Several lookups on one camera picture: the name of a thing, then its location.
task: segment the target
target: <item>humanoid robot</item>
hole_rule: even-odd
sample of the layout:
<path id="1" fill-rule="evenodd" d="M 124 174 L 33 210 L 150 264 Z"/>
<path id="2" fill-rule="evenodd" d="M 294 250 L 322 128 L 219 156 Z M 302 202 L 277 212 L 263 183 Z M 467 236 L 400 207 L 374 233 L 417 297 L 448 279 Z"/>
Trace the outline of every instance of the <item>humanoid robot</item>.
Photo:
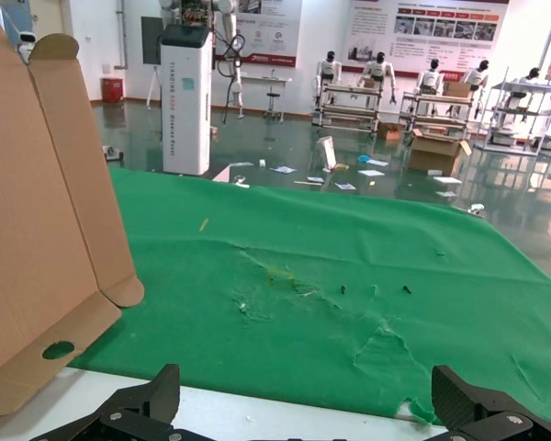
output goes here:
<path id="1" fill-rule="evenodd" d="M 340 62 L 334 60 L 335 53 L 333 51 L 327 52 L 327 58 L 319 61 L 316 67 L 316 107 L 320 107 L 321 102 L 325 104 L 334 104 L 335 94 L 327 94 L 324 100 L 323 89 L 325 85 L 337 85 L 341 82 L 341 70 L 343 66 Z"/>
<path id="2" fill-rule="evenodd" d="M 414 88 L 415 94 L 425 94 L 425 95 L 437 95 L 437 92 L 443 86 L 443 74 L 439 73 L 437 70 L 439 68 L 439 60 L 436 58 L 431 60 L 431 68 L 419 73 L 419 78 L 416 82 L 416 87 Z M 428 115 L 429 104 L 420 103 L 419 105 L 419 114 Z M 433 115 L 436 113 L 436 108 L 433 106 L 432 110 Z"/>
<path id="3" fill-rule="evenodd" d="M 361 86 L 366 78 L 373 79 L 374 88 L 384 93 L 384 79 L 389 76 L 390 85 L 392 87 L 392 96 L 389 99 L 390 104 L 396 104 L 396 75 L 394 74 L 394 66 L 391 62 L 386 61 L 386 54 L 379 52 L 374 61 L 365 65 L 365 69 L 359 78 L 357 86 Z"/>
<path id="4" fill-rule="evenodd" d="M 539 68 L 534 67 L 533 69 L 531 69 L 528 75 L 514 80 L 514 83 L 533 85 L 538 81 L 540 74 L 541 71 L 539 70 Z M 521 101 L 526 98 L 526 95 L 526 92 L 523 92 L 522 89 L 515 92 L 510 92 L 501 100 L 501 102 L 499 103 L 499 107 L 507 108 L 509 110 L 515 110 L 520 106 Z M 498 118 L 497 127 L 499 129 L 514 130 L 514 121 L 516 120 L 515 115 L 496 114 L 496 116 Z"/>
<path id="5" fill-rule="evenodd" d="M 483 60 L 479 64 L 478 68 L 469 69 L 461 79 L 462 83 L 468 83 L 471 86 L 470 90 L 471 90 L 472 96 L 475 96 L 476 92 L 479 90 L 479 98 L 478 98 L 478 105 L 476 106 L 475 118 L 478 117 L 478 114 L 483 107 L 481 98 L 484 96 L 484 90 L 486 85 L 488 84 L 488 68 L 489 68 L 489 61 Z"/>

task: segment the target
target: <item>green fabric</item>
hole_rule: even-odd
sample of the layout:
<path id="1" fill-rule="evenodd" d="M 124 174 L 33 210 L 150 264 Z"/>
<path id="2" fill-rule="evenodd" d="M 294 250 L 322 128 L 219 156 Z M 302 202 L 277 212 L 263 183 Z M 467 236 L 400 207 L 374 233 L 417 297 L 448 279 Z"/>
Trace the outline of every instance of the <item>green fabric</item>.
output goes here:
<path id="1" fill-rule="evenodd" d="M 145 301 L 72 366 L 149 379 L 179 363 L 187 386 L 387 416 L 408 399 L 432 421 L 446 364 L 551 419 L 551 279 L 485 221 L 111 173 Z"/>

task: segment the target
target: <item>green floor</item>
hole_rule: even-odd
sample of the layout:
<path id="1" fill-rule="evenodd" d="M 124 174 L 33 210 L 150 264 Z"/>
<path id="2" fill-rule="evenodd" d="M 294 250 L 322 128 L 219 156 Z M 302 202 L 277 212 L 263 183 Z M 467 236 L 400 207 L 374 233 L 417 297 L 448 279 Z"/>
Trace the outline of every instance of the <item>green floor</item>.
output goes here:
<path id="1" fill-rule="evenodd" d="M 130 170 L 160 170 L 160 110 L 147 110 L 144 104 L 127 103 L 124 107 L 95 107 L 103 143 L 123 150 L 123 164 Z M 287 120 L 283 124 L 261 118 L 237 120 L 229 115 L 223 126 L 220 114 L 213 114 L 219 127 L 219 139 L 212 146 L 212 160 L 225 163 L 253 162 L 265 159 L 268 166 L 287 165 L 296 168 L 291 175 L 280 175 L 258 167 L 233 170 L 244 175 L 252 186 L 295 187 L 307 191 L 330 191 L 349 195 L 396 198 L 453 205 L 467 208 L 481 203 L 486 207 L 487 220 L 515 243 L 535 263 L 551 276 L 551 161 L 546 158 L 526 158 L 514 155 L 474 151 L 464 165 L 459 178 L 461 186 L 442 186 L 420 172 L 404 168 L 406 151 L 403 146 L 385 147 L 373 144 L 366 135 L 342 130 L 318 133 L 304 120 Z M 307 176 L 324 176 L 316 159 L 316 140 L 331 134 L 335 141 L 338 162 L 352 168 L 335 179 L 352 183 L 356 191 L 342 191 L 295 184 Z M 389 162 L 386 175 L 371 179 L 357 173 L 356 158 L 369 154 Z M 443 198 L 437 191 L 452 190 L 456 198 Z"/>

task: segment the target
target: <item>workbench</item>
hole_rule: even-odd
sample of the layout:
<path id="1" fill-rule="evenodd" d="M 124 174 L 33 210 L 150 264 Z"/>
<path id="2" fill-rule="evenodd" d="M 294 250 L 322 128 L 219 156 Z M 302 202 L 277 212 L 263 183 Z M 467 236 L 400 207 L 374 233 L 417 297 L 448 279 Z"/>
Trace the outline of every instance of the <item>workbench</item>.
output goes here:
<path id="1" fill-rule="evenodd" d="M 17 413 L 0 418 L 0 441 L 29 441 L 92 413 L 116 390 L 145 382 L 66 368 Z M 219 441 L 420 441 L 445 432 L 440 426 L 187 387 L 181 389 L 174 426 Z"/>

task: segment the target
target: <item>cardboard flap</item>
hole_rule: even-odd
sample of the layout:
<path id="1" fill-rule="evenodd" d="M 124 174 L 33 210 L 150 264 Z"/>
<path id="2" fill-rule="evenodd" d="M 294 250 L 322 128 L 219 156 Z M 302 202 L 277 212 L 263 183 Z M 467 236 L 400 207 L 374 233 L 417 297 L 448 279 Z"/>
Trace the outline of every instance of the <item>cardboard flap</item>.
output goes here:
<path id="1" fill-rule="evenodd" d="M 0 416 L 17 410 L 118 318 L 120 310 L 97 292 L 1 366 Z M 72 343 L 73 351 L 54 360 L 43 358 L 45 349 L 59 342 Z"/>
<path id="2" fill-rule="evenodd" d="M 461 146 L 461 149 L 466 153 L 467 156 L 471 154 L 471 147 L 469 147 L 469 143 L 466 140 L 462 140 L 459 142 L 459 145 Z"/>
<path id="3" fill-rule="evenodd" d="M 80 45 L 74 37 L 66 34 L 51 34 L 35 44 L 28 59 L 36 60 L 75 60 Z"/>
<path id="4" fill-rule="evenodd" d="M 118 306 L 134 306 L 143 299 L 144 288 L 136 276 L 80 65 L 55 56 L 71 56 L 75 46 L 67 36 L 52 37 L 39 42 L 38 56 L 31 54 L 28 68 L 98 286 Z"/>

